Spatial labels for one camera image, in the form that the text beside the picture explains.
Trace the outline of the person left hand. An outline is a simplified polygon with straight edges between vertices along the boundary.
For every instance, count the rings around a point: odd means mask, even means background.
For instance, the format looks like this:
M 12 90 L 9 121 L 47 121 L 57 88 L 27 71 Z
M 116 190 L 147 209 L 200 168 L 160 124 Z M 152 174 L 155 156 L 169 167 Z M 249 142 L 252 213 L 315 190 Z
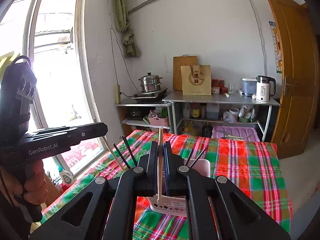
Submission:
M 47 200 L 48 190 L 47 182 L 44 179 L 43 161 L 38 160 L 33 164 L 33 176 L 26 180 L 22 185 L 15 176 L 1 166 L 1 175 L 7 192 L 1 181 L 1 194 L 9 201 L 10 204 L 18 206 L 14 200 L 15 194 L 22 194 L 25 190 L 24 198 L 31 204 L 40 205 Z

